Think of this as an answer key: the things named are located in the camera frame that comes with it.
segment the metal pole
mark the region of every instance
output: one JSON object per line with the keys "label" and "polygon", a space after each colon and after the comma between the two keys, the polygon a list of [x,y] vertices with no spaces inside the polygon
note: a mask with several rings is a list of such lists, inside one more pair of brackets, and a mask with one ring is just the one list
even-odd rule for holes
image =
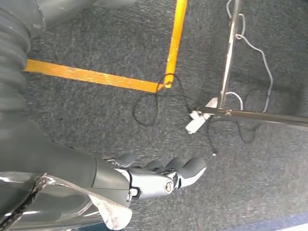
{"label": "metal pole", "polygon": [[275,115],[260,112],[247,112],[231,109],[218,109],[211,107],[200,108],[202,113],[216,116],[230,116],[235,118],[243,118],[251,120],[259,120],[262,122],[287,124],[294,126],[308,127],[308,117],[291,116],[291,115]]}
{"label": "metal pole", "polygon": [[226,65],[223,78],[221,83],[221,91],[218,96],[217,108],[223,108],[226,101],[226,93],[228,90],[229,77],[231,71],[233,48],[236,43],[236,35],[238,31],[239,18],[242,0],[236,0],[233,15],[232,16],[230,35],[229,37],[228,51],[226,53]]}

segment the yellow floor marking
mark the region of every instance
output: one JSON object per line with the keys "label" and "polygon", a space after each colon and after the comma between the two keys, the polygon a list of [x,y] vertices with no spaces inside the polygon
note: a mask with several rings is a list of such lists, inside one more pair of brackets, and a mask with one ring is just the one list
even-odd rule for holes
{"label": "yellow floor marking", "polygon": [[[186,8],[187,6],[187,0],[177,0],[175,8],[174,22],[173,26],[173,32],[171,36],[171,43],[170,44],[169,54],[168,56],[167,67],[165,70],[165,78],[164,83],[172,83],[175,72],[175,66],[177,64],[177,52],[179,50],[180,42],[181,40],[182,29],[183,20],[185,18]],[[171,88],[171,84],[167,84],[166,88]]]}
{"label": "yellow floor marking", "polygon": [[[157,83],[29,59],[25,71],[115,87],[156,92]],[[159,90],[165,85],[160,84]]]}

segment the prosthetic forearm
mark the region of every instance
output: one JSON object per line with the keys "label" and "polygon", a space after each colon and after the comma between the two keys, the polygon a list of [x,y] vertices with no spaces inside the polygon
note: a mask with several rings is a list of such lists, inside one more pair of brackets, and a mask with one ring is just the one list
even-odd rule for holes
{"label": "prosthetic forearm", "polygon": [[[25,87],[26,81],[21,72],[26,66],[31,38],[94,4],[113,7],[133,1],[0,0],[0,172],[48,173],[126,207],[131,199],[168,195],[198,180],[205,170],[205,163],[201,158],[187,163],[176,158],[165,167],[158,162],[129,167],[134,162],[133,156],[102,159],[61,147],[45,137],[36,123],[20,115],[26,103],[18,94],[18,89]],[[0,222],[14,211],[29,192],[26,186],[8,187],[8,183],[10,179],[0,178]],[[101,221],[100,217],[92,216],[74,219],[71,214],[67,220],[60,216],[63,212],[75,211],[85,203],[82,196],[72,197],[58,190],[32,205],[33,211],[46,213],[32,213],[32,217],[25,219],[25,223],[22,223],[22,219],[16,227],[40,230]],[[51,206],[52,215],[48,213]],[[50,216],[40,217],[42,214]]]}

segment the cable plug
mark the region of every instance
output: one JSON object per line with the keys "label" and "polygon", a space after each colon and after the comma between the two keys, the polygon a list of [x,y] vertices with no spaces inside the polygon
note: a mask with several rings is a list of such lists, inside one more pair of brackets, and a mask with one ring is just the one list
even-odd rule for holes
{"label": "cable plug", "polygon": [[[217,107],[217,106],[217,98],[213,98],[210,100],[205,107]],[[186,126],[186,129],[188,131],[189,134],[193,134],[201,128],[207,119],[208,119],[211,115],[206,113],[202,113],[199,111],[192,111],[189,116],[193,119],[190,123]]]}

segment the robotic hand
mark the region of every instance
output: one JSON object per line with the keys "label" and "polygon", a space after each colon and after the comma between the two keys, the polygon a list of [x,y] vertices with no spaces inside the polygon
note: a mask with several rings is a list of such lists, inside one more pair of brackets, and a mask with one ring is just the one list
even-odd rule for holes
{"label": "robotic hand", "polygon": [[143,167],[130,167],[134,162],[132,154],[125,154],[119,159],[104,158],[124,175],[130,185],[127,201],[146,200],[172,193],[196,182],[206,169],[200,157],[187,162],[176,157],[165,167],[159,161],[152,161]]}

